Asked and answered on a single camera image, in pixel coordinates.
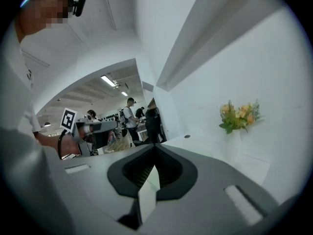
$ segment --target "black cable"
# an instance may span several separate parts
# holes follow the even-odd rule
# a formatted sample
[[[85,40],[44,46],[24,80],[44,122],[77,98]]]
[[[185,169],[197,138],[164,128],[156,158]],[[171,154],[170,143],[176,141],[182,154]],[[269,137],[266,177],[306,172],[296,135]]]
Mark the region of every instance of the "black cable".
[[[59,141],[58,141],[58,154],[59,154],[59,158],[60,158],[60,159],[62,159],[62,156],[61,156],[61,141],[62,141],[62,138],[63,138],[63,136],[65,135],[65,133],[66,133],[66,130],[64,130],[64,131],[61,133],[61,135],[60,135],[60,137],[59,137]]]

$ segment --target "hand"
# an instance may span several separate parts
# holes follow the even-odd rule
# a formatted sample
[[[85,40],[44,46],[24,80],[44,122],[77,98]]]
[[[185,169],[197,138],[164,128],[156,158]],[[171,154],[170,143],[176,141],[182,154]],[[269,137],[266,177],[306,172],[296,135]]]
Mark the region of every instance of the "hand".
[[[71,135],[64,135],[61,140],[61,157],[69,154],[80,154],[78,144]]]

